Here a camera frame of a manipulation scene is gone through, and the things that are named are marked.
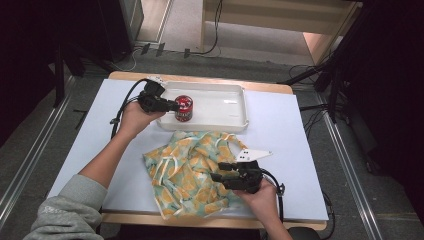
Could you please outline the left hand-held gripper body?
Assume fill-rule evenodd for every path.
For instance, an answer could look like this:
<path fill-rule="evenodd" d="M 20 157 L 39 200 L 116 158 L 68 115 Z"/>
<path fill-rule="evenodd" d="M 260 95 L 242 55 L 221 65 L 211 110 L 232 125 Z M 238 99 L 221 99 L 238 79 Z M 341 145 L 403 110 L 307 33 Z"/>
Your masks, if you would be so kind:
<path fill-rule="evenodd" d="M 153 80 L 145 78 L 146 82 L 144 89 L 137 97 L 137 101 L 141 108 L 146 112 L 166 112 L 166 101 L 161 98 L 161 94 L 165 88 Z"/>

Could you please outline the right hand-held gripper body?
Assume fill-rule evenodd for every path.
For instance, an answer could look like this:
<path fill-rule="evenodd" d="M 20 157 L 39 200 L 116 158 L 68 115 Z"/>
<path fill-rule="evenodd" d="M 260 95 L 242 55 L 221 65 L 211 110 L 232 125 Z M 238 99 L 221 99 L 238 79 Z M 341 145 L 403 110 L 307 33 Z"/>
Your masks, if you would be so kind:
<path fill-rule="evenodd" d="M 248 193 L 256 193 L 259 190 L 263 174 L 259 167 L 258 160 L 271 156 L 271 151 L 243 149 L 236 156 L 238 169 L 232 170 L 236 175 L 228 176 L 229 180 L 222 183 L 226 189 L 242 190 Z"/>

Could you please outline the red can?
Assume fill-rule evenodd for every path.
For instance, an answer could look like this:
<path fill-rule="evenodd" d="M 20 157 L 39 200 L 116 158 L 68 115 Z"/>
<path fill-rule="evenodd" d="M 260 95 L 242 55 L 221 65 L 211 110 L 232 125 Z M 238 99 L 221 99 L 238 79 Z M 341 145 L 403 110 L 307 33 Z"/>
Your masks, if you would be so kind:
<path fill-rule="evenodd" d="M 180 95 L 175 101 L 179 105 L 179 110 L 175 113 L 175 118 L 180 122 L 187 122 L 193 116 L 194 101 L 190 96 Z"/>

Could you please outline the orange print cloth bag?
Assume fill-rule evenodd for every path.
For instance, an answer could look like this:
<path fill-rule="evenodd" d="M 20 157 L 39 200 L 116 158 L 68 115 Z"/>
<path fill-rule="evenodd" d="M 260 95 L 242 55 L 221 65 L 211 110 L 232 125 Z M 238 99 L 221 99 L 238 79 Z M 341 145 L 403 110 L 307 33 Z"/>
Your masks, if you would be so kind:
<path fill-rule="evenodd" d="M 168 144 L 145 153 L 143 160 L 162 218 L 208 217 L 238 206 L 239 198 L 211 175 L 222 175 L 218 164 L 234 163 L 235 151 L 245 148 L 230 133 L 176 131 Z"/>

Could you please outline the white plastic tray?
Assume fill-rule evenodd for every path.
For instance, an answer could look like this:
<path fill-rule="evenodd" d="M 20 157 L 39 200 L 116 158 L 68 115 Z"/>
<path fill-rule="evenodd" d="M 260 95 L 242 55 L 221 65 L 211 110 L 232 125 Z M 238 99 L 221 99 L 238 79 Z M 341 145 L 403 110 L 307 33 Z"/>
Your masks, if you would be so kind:
<path fill-rule="evenodd" d="M 161 117 L 157 124 L 174 131 L 221 131 L 237 133 L 249 125 L 244 88 L 239 85 L 168 82 L 163 97 L 174 100 L 181 95 L 194 102 L 193 117 L 180 122 L 173 112 Z"/>

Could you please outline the person's left hand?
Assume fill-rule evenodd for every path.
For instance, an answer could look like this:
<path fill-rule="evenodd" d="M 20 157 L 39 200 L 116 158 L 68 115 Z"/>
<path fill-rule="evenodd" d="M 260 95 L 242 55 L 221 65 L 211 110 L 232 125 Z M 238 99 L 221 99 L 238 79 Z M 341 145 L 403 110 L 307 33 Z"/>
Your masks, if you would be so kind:
<path fill-rule="evenodd" d="M 138 103 L 129 103 L 123 112 L 117 138 L 132 140 L 142 132 L 152 121 L 162 117 L 164 112 L 146 113 Z"/>

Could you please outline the person's right hand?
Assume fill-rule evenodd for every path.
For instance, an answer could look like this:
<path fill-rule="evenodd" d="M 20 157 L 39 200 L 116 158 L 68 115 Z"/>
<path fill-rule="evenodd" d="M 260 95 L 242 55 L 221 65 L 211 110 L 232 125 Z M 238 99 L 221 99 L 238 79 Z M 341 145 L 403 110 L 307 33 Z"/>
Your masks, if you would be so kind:
<path fill-rule="evenodd" d="M 251 209 L 258 220 L 279 219 L 276 203 L 276 188 L 268 180 L 263 179 L 256 193 L 248 193 L 242 190 L 234 190 Z"/>

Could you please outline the black cabinet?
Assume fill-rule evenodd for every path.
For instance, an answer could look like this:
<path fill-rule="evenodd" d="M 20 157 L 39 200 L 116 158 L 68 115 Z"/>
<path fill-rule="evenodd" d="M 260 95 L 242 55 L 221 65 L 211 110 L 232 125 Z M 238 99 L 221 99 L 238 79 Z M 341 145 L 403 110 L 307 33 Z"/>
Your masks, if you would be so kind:
<path fill-rule="evenodd" d="M 61 0 L 60 20 L 70 43 L 117 62 L 133 51 L 144 12 L 141 0 Z"/>

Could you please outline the black metal stand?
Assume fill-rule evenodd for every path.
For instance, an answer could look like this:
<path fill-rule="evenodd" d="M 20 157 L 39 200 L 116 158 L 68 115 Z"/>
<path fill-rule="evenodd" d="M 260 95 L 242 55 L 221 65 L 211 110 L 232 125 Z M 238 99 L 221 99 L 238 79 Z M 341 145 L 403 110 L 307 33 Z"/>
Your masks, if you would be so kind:
<path fill-rule="evenodd" d="M 55 50 L 55 102 L 53 107 L 60 105 L 65 97 L 64 66 L 67 66 L 74 76 L 83 76 L 85 68 L 80 57 L 82 49 L 74 43 L 59 43 Z"/>

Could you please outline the light wooden desk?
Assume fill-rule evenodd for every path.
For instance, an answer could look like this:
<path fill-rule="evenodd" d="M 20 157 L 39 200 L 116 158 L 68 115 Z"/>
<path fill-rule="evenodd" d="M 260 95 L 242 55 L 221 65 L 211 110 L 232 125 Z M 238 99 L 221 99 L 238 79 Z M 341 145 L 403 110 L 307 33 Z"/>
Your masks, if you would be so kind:
<path fill-rule="evenodd" d="M 223 0 L 220 21 L 302 32 L 315 64 L 346 34 L 360 0 Z"/>

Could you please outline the black tripod stand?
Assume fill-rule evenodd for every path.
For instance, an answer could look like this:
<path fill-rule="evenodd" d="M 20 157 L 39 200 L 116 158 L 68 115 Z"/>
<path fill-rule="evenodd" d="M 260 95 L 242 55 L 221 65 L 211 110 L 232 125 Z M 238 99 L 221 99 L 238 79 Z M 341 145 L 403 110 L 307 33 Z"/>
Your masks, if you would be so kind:
<path fill-rule="evenodd" d="M 325 109 L 333 123 L 336 122 L 336 102 L 339 89 L 342 85 L 342 73 L 347 69 L 354 55 L 365 43 L 366 30 L 370 23 L 376 1 L 377 0 L 359 0 L 362 4 L 359 16 L 353 22 L 338 47 L 329 55 L 326 61 L 295 77 L 280 81 L 282 85 L 292 86 L 295 83 L 318 74 L 319 77 L 314 83 L 314 90 L 316 92 L 324 92 L 327 87 L 330 87 L 330 95 Z"/>

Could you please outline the person's grey sweatshirt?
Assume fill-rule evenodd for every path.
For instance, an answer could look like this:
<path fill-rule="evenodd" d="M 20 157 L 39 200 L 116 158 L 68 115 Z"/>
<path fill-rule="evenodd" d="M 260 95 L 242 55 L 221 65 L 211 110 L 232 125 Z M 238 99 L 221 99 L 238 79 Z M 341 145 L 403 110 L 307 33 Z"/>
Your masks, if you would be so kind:
<path fill-rule="evenodd" d="M 100 207 L 107 189 L 76 174 L 57 196 L 38 208 L 31 231 L 23 240 L 104 240 L 96 232 L 101 223 Z"/>

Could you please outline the metal floor rail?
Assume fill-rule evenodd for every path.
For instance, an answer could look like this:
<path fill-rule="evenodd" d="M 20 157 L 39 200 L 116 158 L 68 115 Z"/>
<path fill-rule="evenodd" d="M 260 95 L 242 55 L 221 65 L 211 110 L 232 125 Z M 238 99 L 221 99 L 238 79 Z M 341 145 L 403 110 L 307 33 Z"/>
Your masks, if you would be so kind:
<path fill-rule="evenodd" d="M 344 175 L 347 180 L 347 184 L 350 188 L 353 200 L 357 207 L 359 216 L 364 225 L 365 231 L 368 235 L 369 240 L 383 240 L 380 228 L 377 224 L 374 212 L 371 205 L 366 197 L 366 194 L 359 181 L 358 175 L 352 165 L 350 156 L 340 134 L 339 128 L 336 123 L 333 122 L 329 113 L 325 114 L 324 117 L 327 130 L 329 131 L 332 139 L 334 148 L 336 150 L 338 159 L 343 169 Z"/>
<path fill-rule="evenodd" d="M 5 191 L 5 194 L 0 199 L 0 231 L 5 226 L 5 223 L 11 214 L 19 196 L 21 195 L 30 175 L 32 174 L 38 160 L 46 147 L 51 135 L 56 129 L 73 93 L 76 78 L 69 77 L 65 81 L 65 96 L 64 99 L 54 107 L 49 116 L 37 134 L 30 150 L 27 152 L 23 162 L 21 163 L 17 173 L 14 175 L 11 183 Z"/>

